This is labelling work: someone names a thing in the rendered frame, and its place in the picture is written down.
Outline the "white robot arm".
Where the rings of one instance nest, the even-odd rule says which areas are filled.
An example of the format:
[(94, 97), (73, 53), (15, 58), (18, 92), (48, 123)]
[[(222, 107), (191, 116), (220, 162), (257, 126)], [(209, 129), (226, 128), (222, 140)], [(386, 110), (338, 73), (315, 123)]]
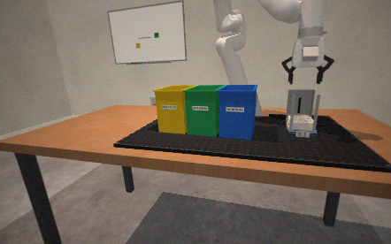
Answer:
[[(298, 38), (327, 34), (323, 28), (326, 0), (258, 0), (276, 19), (291, 24), (299, 21)], [(246, 43), (245, 18), (232, 10), (231, 0), (213, 0), (216, 27), (220, 33), (232, 31), (216, 41), (216, 50), (226, 70), (230, 85), (249, 85), (242, 61), (235, 51)], [(300, 10), (301, 9), (301, 10)], [(300, 19), (299, 19), (300, 18)], [(303, 46), (302, 62), (318, 60), (318, 45)]]

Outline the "yellow bin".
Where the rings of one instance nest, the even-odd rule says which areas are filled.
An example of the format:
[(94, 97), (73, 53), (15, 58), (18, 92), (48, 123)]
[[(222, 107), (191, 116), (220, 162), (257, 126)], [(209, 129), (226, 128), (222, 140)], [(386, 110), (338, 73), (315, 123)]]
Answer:
[(187, 132), (185, 92), (198, 85), (172, 85), (153, 90), (156, 97), (158, 131), (160, 133)]

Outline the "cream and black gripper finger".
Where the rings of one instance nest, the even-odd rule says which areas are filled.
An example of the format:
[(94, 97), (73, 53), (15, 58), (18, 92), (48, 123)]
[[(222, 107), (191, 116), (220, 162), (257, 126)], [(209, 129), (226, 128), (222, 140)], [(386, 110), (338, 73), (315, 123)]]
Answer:
[(292, 60), (292, 57), (286, 59), (285, 61), (282, 62), (282, 65), (283, 65), (284, 69), (288, 72), (288, 82), (290, 82), (290, 84), (293, 84), (293, 76), (294, 76), (293, 71), (296, 67), (292, 66), (290, 69), (287, 67), (287, 63), (291, 60)]
[(323, 73), (333, 64), (334, 60), (331, 59), (330, 57), (324, 55), (324, 59), (328, 62), (326, 66), (322, 67), (319, 66), (317, 67), (319, 70), (318, 70), (318, 76), (317, 76), (317, 83), (320, 84), (320, 81), (322, 81), (323, 79)]

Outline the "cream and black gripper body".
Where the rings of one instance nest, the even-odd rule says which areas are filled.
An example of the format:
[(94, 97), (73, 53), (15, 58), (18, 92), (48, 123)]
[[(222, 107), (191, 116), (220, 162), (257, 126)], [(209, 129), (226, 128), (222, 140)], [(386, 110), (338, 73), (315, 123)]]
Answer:
[[(303, 46), (313, 46), (313, 45), (318, 45), (317, 62), (302, 62)], [(324, 62), (324, 51), (325, 51), (325, 42), (324, 42), (324, 37), (322, 37), (321, 35), (305, 36), (305, 37), (297, 38), (297, 40), (295, 40), (294, 47), (293, 47), (291, 66), (296, 68), (319, 67)]]

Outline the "green bin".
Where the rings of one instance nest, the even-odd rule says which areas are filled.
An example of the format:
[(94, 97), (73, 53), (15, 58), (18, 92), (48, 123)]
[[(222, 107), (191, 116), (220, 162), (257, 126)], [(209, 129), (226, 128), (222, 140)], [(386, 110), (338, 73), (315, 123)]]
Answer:
[(216, 137), (219, 134), (219, 92), (226, 85), (198, 85), (185, 92), (187, 133)]

